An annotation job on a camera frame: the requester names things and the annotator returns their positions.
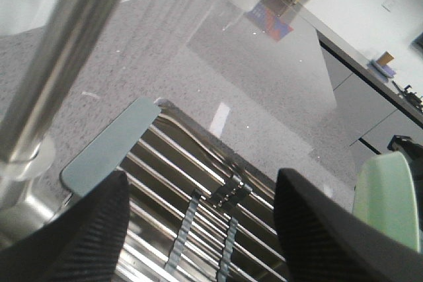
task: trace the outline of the kitchen counter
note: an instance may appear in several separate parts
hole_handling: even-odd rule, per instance
[[[304,8],[296,4],[294,9],[311,25],[316,28],[322,47],[328,50],[334,57],[339,59],[353,73],[359,76],[369,86],[385,97],[393,106],[413,122],[423,128],[423,114],[414,106],[410,105],[392,83],[369,65],[370,61],[360,52],[354,49],[348,42],[333,32],[327,25]]]
[[[295,168],[350,209],[355,167],[315,28],[287,5],[284,31],[269,29],[269,0],[250,13],[240,3],[121,3],[55,117],[57,157],[38,186],[63,197],[63,167],[146,96],[170,100],[206,129],[225,109],[219,137],[236,153],[273,180],[279,168]],[[0,38],[0,114],[41,35]]]

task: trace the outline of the stainless steel sink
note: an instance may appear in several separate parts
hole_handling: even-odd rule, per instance
[[[224,281],[217,276],[228,260],[226,281],[286,281],[271,181],[170,102],[158,104],[161,114],[118,167],[130,180],[131,219],[116,281]],[[233,176],[252,192],[230,209],[213,197]],[[201,195],[181,247],[195,189]],[[169,270],[177,248],[182,254]]]

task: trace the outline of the electrical outlet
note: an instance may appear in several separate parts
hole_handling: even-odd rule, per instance
[[[382,3],[382,7],[391,12],[395,5],[397,4],[397,0],[385,0]]]

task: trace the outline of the gray cabinet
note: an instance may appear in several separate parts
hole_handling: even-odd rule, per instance
[[[362,169],[363,163],[376,154],[360,141],[354,142],[350,147],[357,173]]]
[[[394,135],[412,137],[415,142],[423,145],[423,129],[399,110],[366,133],[363,139],[381,153],[386,153],[389,152],[387,146]]]
[[[330,83],[332,84],[333,89],[335,89],[343,81],[345,81],[352,72],[324,48],[322,48],[322,53],[328,70]]]
[[[396,109],[355,74],[339,85],[334,94],[350,144],[373,129]]]

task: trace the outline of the colorful painting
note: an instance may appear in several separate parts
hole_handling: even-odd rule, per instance
[[[252,11],[246,13],[246,16],[275,41],[280,41],[293,30],[290,25],[282,21],[281,18],[277,17],[273,11],[262,3],[258,3]]]

